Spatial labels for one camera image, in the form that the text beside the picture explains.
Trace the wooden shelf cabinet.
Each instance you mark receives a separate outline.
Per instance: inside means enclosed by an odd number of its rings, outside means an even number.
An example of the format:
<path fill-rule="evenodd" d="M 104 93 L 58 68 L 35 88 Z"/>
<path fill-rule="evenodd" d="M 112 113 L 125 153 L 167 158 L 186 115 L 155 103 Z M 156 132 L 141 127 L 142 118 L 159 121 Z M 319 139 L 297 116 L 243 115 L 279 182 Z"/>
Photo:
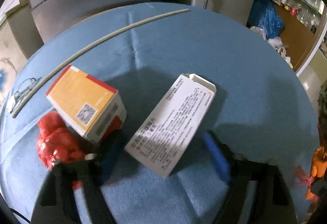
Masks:
<path fill-rule="evenodd" d="M 284 21 L 280 38 L 293 71 L 300 75 L 324 41 L 326 3 L 323 0 L 271 0 Z"/>

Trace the long grey stick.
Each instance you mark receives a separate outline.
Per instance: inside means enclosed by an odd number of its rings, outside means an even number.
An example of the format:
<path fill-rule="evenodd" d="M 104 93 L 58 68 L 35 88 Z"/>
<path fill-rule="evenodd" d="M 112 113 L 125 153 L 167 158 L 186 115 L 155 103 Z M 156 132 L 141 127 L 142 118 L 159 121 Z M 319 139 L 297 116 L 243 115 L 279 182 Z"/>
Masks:
<path fill-rule="evenodd" d="M 20 113 L 20 111 L 23 109 L 23 107 L 27 104 L 27 102 L 34 96 L 34 94 L 39 91 L 54 75 L 56 75 L 59 71 L 61 71 L 62 69 L 64 69 L 67 65 L 69 65 L 71 62 L 75 61 L 77 58 L 81 57 L 82 55 L 84 55 L 86 52 L 92 50 L 93 48 L 97 47 L 98 45 L 100 45 L 101 43 L 117 36 L 120 35 L 128 30 L 132 30 L 136 27 L 142 26 L 144 24 L 153 22 L 155 20 L 159 20 L 162 18 L 166 18 L 169 16 L 174 16 L 177 14 L 181 14 L 181 13 L 185 13 L 185 12 L 189 12 L 189 9 L 180 9 L 177 11 L 172 11 L 172 12 L 168 12 L 168 13 L 164 13 L 164 14 L 159 14 L 156 16 L 152 16 L 150 18 L 146 18 L 143 20 L 140 20 L 138 22 L 129 24 L 125 27 L 122 27 L 116 31 L 113 31 L 99 39 L 97 39 L 96 41 L 88 44 L 87 46 L 85 46 L 84 48 L 80 49 L 79 51 L 77 51 L 75 54 L 73 54 L 72 56 L 68 57 L 66 60 L 64 60 L 61 64 L 59 64 L 54 70 L 52 70 L 46 77 L 44 77 L 43 79 L 41 79 L 40 82 L 38 82 L 32 89 L 30 92 L 28 92 L 28 94 L 22 99 L 22 101 L 18 104 L 18 106 L 14 109 L 14 111 L 12 112 L 12 118 L 16 118 L 18 116 L 18 114 Z"/>

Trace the orange red medicine box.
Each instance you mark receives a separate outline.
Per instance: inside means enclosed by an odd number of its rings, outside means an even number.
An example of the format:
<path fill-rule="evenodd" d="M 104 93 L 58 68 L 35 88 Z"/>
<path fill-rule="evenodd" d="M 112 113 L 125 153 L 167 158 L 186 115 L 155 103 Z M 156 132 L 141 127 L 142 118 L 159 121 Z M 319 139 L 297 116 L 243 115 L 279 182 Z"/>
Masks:
<path fill-rule="evenodd" d="M 126 120 L 119 91 L 72 65 L 55 79 L 46 97 L 63 120 L 94 145 Z"/>

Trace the white chest freezer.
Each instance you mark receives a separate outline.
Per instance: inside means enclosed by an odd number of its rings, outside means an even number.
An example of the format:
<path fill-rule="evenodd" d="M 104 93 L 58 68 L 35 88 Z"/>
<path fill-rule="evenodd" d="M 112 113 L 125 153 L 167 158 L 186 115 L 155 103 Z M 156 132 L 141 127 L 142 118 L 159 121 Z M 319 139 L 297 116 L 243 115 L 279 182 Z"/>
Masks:
<path fill-rule="evenodd" d="M 1 18 L 1 105 L 27 60 L 44 44 L 28 3 L 21 3 Z"/>

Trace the blue plastic bag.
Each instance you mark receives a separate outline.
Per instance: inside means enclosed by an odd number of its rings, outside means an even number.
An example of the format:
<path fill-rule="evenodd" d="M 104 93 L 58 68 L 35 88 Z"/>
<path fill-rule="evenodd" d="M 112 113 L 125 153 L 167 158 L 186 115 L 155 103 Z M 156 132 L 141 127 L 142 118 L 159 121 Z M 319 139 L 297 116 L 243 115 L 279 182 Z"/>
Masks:
<path fill-rule="evenodd" d="M 285 28 L 271 0 L 255 0 L 251 8 L 248 24 L 265 31 L 267 38 L 278 37 Z"/>

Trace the crumpled red plastic bag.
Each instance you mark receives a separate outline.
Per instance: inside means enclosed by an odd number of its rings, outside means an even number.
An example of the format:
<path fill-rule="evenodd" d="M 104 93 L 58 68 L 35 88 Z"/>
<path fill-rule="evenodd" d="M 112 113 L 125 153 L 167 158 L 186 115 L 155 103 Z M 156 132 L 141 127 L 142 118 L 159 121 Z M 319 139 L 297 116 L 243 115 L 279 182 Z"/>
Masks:
<path fill-rule="evenodd" d="M 77 162 L 86 156 L 77 138 L 69 132 L 65 122 L 57 113 L 51 111 L 38 122 L 39 136 L 36 142 L 38 157 L 46 168 L 52 169 L 54 162 Z"/>

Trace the white medicine box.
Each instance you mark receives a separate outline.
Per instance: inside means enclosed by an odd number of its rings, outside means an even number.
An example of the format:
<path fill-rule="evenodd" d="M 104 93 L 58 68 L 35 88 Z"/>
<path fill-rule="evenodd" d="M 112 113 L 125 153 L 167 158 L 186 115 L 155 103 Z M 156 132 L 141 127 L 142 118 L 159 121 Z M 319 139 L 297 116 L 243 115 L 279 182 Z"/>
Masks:
<path fill-rule="evenodd" d="M 196 74 L 181 74 L 124 150 L 161 177 L 168 177 L 196 134 L 217 92 Z"/>

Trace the orange red plastic wrapper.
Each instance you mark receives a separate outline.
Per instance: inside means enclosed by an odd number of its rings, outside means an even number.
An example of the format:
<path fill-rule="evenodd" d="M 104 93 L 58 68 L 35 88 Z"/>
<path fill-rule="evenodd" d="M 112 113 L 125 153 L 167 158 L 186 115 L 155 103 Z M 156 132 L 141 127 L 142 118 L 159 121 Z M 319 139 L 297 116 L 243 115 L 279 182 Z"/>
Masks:
<path fill-rule="evenodd" d="M 310 173 L 307 174 L 301 166 L 294 168 L 295 180 L 293 185 L 296 187 L 306 186 L 307 193 L 305 196 L 306 200 L 312 202 L 318 202 L 318 195 L 311 192 L 311 185 L 314 181 L 324 177 L 326 171 L 326 147 L 319 147 L 315 150 L 310 167 Z"/>

